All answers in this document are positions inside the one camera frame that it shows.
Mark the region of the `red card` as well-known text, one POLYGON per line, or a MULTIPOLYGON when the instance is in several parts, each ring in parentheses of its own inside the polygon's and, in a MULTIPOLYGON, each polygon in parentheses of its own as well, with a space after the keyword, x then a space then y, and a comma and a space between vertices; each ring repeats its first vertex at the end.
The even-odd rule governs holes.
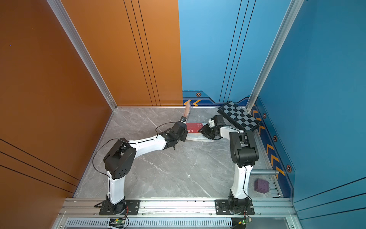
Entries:
POLYGON ((199 130, 204 126, 203 123, 187 123, 188 133, 199 133, 199 130))

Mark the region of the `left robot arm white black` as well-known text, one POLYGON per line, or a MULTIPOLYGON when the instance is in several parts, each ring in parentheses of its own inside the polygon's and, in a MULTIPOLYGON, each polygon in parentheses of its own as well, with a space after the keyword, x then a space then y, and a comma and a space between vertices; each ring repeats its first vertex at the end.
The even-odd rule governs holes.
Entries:
POLYGON ((130 172, 134 160, 154 151, 175 148, 179 141, 185 141, 188 134, 185 121, 174 123, 172 128, 157 135, 136 141, 119 138, 104 157, 109 187, 102 205, 113 215, 127 213, 124 193, 125 177, 130 172))

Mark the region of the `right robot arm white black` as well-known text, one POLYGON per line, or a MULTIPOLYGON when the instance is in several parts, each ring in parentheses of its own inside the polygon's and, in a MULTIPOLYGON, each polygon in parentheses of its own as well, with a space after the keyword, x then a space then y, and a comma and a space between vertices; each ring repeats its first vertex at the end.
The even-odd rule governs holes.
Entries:
POLYGON ((234 182, 228 196, 228 209, 233 214, 254 215, 253 200, 248 195, 250 174, 259 159, 253 132, 227 125, 222 115, 215 115, 199 132, 210 140, 229 140, 235 169, 234 182))

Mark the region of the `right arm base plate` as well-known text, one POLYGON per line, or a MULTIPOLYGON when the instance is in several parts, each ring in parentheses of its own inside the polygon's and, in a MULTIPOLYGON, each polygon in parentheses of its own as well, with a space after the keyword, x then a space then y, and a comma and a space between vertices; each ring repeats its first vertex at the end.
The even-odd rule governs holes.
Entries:
POLYGON ((255 215, 253 203, 250 199, 240 199, 231 202, 228 199, 216 199, 216 215, 255 215))

